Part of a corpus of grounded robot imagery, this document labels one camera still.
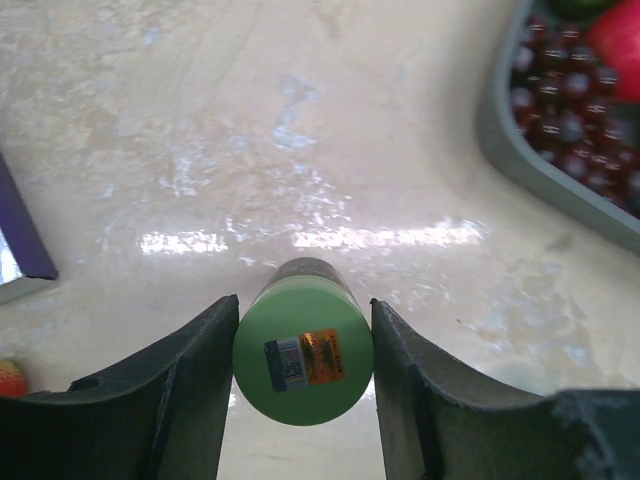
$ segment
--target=orange label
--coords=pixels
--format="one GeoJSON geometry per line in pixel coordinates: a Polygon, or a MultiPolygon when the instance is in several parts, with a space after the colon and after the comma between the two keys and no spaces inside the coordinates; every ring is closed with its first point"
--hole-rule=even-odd
{"type": "Polygon", "coordinates": [[[337,382],[345,376],[340,340],[335,329],[300,335],[309,385],[337,382]]]}

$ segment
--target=green can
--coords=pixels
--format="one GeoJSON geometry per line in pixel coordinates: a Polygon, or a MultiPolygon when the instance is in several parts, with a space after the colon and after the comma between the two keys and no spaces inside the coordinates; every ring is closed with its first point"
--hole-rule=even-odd
{"type": "Polygon", "coordinates": [[[373,339],[331,264],[296,258],[276,271],[240,322],[233,372],[249,403],[288,425],[328,422],[360,399],[373,339]]]}

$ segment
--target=sticker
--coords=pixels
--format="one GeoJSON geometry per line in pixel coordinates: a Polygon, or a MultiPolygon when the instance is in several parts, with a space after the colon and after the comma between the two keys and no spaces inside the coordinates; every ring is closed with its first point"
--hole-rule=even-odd
{"type": "Polygon", "coordinates": [[[345,376],[335,329],[272,340],[264,344],[264,353],[278,393],[337,382],[345,376]]]}

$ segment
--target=avocado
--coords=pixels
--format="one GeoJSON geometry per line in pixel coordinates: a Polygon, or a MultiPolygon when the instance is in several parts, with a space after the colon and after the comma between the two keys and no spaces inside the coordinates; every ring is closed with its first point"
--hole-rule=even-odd
{"type": "Polygon", "coordinates": [[[620,0],[547,0],[562,20],[581,21],[600,15],[620,0]]]}

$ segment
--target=gray bowl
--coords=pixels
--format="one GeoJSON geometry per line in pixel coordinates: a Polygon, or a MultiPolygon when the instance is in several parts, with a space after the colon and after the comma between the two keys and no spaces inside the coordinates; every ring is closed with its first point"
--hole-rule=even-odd
{"type": "MultiPolygon", "coordinates": [[[[534,12],[544,13],[552,23],[557,21],[546,11],[542,0],[522,0],[515,6],[478,108],[476,126],[482,150],[508,178],[609,240],[640,255],[640,220],[546,163],[518,133],[509,105],[509,82],[522,28],[534,12]]],[[[627,140],[637,146],[640,108],[621,106],[613,115],[625,122],[629,132],[634,132],[633,138],[627,140]]]]}

